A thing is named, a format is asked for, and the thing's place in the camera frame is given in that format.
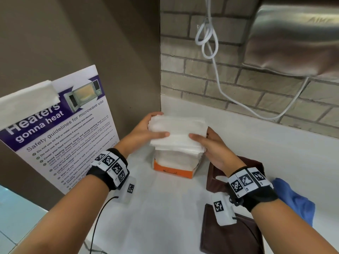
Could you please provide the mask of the stainless steel hand dryer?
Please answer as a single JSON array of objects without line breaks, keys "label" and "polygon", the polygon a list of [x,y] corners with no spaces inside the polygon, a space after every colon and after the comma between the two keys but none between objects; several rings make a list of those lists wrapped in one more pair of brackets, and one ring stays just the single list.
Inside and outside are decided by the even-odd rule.
[{"label": "stainless steel hand dryer", "polygon": [[339,0],[261,0],[242,64],[339,83]]}]

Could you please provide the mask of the blue cloth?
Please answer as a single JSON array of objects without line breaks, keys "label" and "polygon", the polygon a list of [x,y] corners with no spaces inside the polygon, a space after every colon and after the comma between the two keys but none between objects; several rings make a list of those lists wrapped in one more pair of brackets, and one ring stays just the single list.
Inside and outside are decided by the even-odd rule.
[{"label": "blue cloth", "polygon": [[315,203],[296,193],[283,179],[275,178],[272,181],[272,185],[278,198],[313,227],[313,219],[316,212]]}]

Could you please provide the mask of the purple microwave safety sign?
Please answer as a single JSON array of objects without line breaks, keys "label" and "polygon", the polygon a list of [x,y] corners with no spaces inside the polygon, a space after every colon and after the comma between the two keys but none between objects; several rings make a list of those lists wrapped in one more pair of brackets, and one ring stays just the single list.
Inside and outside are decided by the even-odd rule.
[{"label": "purple microwave safety sign", "polygon": [[0,141],[63,194],[119,142],[95,65],[52,82],[60,102],[0,131]]}]

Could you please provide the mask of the brown tissue box base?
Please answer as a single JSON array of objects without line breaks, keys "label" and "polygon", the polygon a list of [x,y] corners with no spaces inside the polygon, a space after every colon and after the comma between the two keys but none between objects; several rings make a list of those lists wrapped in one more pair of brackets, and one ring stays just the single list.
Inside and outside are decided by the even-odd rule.
[{"label": "brown tissue box base", "polygon": [[262,233],[252,218],[236,213],[236,223],[220,226],[213,206],[206,204],[200,251],[205,254],[265,254]]}]

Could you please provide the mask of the person's right forearm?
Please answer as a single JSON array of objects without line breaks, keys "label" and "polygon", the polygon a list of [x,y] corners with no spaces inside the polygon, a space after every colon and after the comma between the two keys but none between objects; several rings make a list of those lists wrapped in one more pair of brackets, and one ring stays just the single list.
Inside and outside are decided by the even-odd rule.
[{"label": "person's right forearm", "polygon": [[274,254],[339,254],[279,199],[259,203],[251,214]]}]

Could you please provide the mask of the person's left hand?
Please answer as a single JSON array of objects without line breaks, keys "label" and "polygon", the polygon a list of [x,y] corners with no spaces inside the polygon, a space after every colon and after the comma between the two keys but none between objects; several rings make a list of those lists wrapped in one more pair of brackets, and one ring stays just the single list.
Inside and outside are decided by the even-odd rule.
[{"label": "person's left hand", "polygon": [[149,121],[152,117],[163,114],[163,112],[152,112],[146,115],[127,136],[125,136],[114,146],[114,148],[117,149],[125,158],[127,158],[130,154],[149,142]]}]

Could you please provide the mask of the person's right hand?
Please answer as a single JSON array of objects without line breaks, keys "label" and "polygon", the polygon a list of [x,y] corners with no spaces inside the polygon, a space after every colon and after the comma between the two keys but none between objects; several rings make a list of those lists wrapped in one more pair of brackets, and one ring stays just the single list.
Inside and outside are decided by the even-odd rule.
[{"label": "person's right hand", "polygon": [[207,133],[209,134],[210,147],[206,149],[205,155],[216,168],[230,177],[235,171],[246,166],[212,128],[209,127]]}]

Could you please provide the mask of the stack of white paper napkins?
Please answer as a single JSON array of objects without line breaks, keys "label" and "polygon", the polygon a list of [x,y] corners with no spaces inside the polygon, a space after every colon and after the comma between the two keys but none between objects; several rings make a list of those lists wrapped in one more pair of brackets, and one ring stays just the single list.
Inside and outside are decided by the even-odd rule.
[{"label": "stack of white paper napkins", "polygon": [[189,134],[203,137],[207,135],[208,125],[205,119],[193,117],[175,117],[166,115],[153,116],[148,123],[151,132],[169,132],[168,137],[154,139],[150,145],[159,151],[176,151],[198,156],[205,152],[205,148],[189,138]]}]

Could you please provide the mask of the person's left forearm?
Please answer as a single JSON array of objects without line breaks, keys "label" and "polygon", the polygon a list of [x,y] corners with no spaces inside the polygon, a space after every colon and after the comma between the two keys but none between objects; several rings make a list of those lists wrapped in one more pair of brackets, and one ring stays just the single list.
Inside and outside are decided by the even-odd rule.
[{"label": "person's left forearm", "polygon": [[78,254],[108,193],[102,180],[85,176],[44,215],[12,254]]}]

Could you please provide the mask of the orange and white napkin box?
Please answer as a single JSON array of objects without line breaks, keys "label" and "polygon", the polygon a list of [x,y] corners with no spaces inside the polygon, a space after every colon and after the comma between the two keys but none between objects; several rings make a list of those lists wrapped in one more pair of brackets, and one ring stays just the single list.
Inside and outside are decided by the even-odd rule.
[{"label": "orange and white napkin box", "polygon": [[155,150],[153,169],[188,179],[195,175],[203,154],[187,154],[170,150]]}]

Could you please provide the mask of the white paper towel sheet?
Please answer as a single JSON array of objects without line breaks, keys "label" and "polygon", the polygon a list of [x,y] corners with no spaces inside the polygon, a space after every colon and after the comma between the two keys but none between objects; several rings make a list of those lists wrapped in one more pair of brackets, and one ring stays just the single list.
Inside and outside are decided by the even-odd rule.
[{"label": "white paper towel sheet", "polygon": [[51,81],[37,83],[0,98],[0,130],[60,102]]}]

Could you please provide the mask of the black wristband with marker tags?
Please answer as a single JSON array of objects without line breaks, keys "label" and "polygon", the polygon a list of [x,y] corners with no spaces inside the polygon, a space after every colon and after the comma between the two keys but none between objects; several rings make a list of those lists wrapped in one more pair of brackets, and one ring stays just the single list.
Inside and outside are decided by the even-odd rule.
[{"label": "black wristband with marker tags", "polygon": [[120,190],[130,175],[126,158],[116,148],[101,152],[91,163],[86,175],[103,181],[110,191]]},{"label": "black wristband with marker tags", "polygon": [[260,203],[278,200],[270,181],[256,167],[242,167],[227,181],[230,201],[249,212]]}]

